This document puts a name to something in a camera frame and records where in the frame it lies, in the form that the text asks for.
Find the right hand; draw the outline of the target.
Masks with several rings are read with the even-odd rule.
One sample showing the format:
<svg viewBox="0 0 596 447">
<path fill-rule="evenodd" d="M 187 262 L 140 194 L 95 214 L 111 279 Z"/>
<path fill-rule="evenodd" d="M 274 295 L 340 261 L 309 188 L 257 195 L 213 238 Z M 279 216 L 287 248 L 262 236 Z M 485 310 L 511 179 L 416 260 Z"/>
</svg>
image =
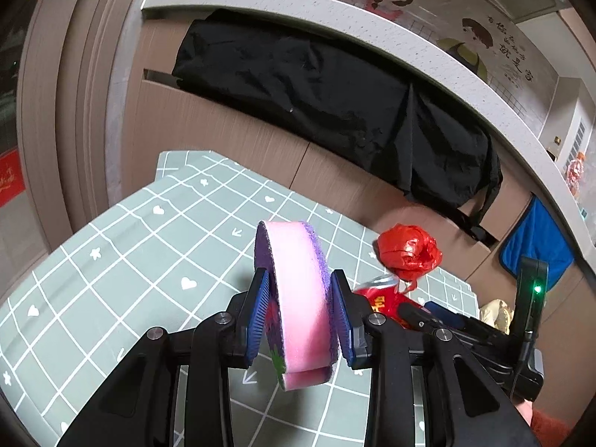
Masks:
<svg viewBox="0 0 596 447">
<path fill-rule="evenodd" d="M 512 401 L 518 413 L 521 414 L 521 417 L 524 418 L 524 421 L 531 425 L 532 416 L 533 416 L 533 404 L 529 400 L 524 399 L 514 399 Z"/>
</svg>

